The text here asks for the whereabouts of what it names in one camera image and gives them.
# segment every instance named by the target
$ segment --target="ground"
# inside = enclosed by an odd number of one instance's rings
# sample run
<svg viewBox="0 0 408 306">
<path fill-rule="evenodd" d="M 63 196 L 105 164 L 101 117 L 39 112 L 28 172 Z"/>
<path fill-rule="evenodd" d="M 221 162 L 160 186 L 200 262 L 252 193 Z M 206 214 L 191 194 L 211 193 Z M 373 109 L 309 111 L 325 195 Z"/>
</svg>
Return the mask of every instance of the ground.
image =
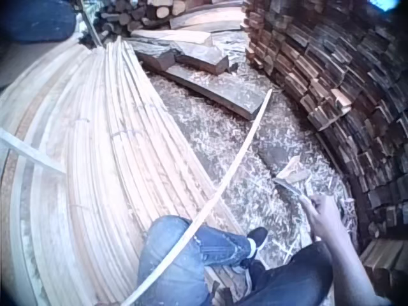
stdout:
<svg viewBox="0 0 408 306">
<path fill-rule="evenodd" d="M 270 267 L 282 265 L 307 244 L 308 225 L 300 205 L 291 194 L 272 182 L 294 156 L 300 156 L 299 168 L 310 171 L 307 182 L 315 193 L 335 195 L 355 240 L 354 205 L 344 203 L 349 197 L 347 188 L 316 138 L 306 114 L 262 71 L 245 62 L 245 33 L 217 33 L 213 39 L 214 44 L 229 55 L 230 62 L 239 63 L 235 75 L 237 89 L 240 82 L 249 82 L 263 94 L 271 87 L 277 91 L 273 93 L 248 153 L 223 195 L 244 231 L 257 226 L 270 231 L 269 243 L 261 251 L 266 263 Z M 164 77 L 153 73 L 148 76 L 217 186 L 243 144 L 252 122 Z M 295 185 L 304 190 L 305 181 Z"/>
</svg>

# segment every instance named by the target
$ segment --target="sock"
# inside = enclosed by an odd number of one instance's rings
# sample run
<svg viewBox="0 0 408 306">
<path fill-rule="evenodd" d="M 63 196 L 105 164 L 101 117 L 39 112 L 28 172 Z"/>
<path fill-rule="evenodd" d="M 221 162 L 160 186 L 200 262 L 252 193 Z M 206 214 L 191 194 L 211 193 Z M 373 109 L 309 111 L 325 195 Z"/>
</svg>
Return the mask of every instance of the sock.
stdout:
<svg viewBox="0 0 408 306">
<path fill-rule="evenodd" d="M 251 245 L 251 253 L 249 253 L 249 255 L 248 255 L 247 258 L 252 258 L 253 255 L 255 255 L 255 252 L 256 252 L 256 243 L 255 243 L 255 241 L 254 241 L 253 239 L 251 239 L 251 238 L 247 238 L 247 239 L 248 239 L 248 241 L 249 241 L 249 244 Z"/>
</svg>

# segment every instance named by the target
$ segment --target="person's right hand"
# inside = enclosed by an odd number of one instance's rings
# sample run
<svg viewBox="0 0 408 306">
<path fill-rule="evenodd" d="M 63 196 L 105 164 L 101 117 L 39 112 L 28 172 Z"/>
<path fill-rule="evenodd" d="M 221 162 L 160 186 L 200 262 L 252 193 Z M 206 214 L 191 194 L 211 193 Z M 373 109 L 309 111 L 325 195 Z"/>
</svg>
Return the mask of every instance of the person's right hand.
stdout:
<svg viewBox="0 0 408 306">
<path fill-rule="evenodd" d="M 347 235 L 347 231 L 340 219 L 340 212 L 334 197 L 315 194 L 310 198 L 312 202 L 306 196 L 301 196 L 300 203 L 314 234 L 327 243 L 343 239 L 344 235 Z"/>
</svg>

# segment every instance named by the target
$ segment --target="person's leg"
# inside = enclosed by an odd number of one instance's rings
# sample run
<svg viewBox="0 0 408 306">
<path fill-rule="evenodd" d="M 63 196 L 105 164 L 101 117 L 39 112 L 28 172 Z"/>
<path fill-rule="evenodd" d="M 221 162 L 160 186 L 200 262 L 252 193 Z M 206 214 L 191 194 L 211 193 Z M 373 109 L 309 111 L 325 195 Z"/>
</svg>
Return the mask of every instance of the person's leg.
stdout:
<svg viewBox="0 0 408 306">
<path fill-rule="evenodd" d="M 140 257 L 141 284 L 177 243 L 189 220 L 168 215 L 154 221 Z M 248 239 L 202 226 L 162 276 L 143 294 L 137 305 L 210 305 L 204 280 L 208 265 L 235 265 L 251 252 Z"/>
<path fill-rule="evenodd" d="M 319 305 L 332 285 L 332 259 L 323 242 L 296 253 L 284 266 L 269 271 L 254 262 L 254 291 L 239 306 Z"/>
</svg>

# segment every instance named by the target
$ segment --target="thigh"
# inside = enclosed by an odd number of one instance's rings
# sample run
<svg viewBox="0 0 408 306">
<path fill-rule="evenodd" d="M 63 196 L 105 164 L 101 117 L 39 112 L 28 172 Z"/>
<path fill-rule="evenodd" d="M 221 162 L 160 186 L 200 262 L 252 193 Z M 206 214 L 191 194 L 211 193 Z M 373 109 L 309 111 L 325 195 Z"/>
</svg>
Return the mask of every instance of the thigh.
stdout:
<svg viewBox="0 0 408 306">
<path fill-rule="evenodd" d="M 333 281 L 330 253 L 322 242 L 295 254 L 287 265 L 266 271 L 255 291 L 240 306 L 319 305 Z"/>
<path fill-rule="evenodd" d="M 187 227 L 188 223 L 175 216 L 161 217 L 153 223 L 140 256 L 139 284 L 163 260 Z M 210 305 L 204 264 L 200 248 L 194 240 L 188 243 L 160 278 L 141 296 L 137 305 Z"/>
</svg>

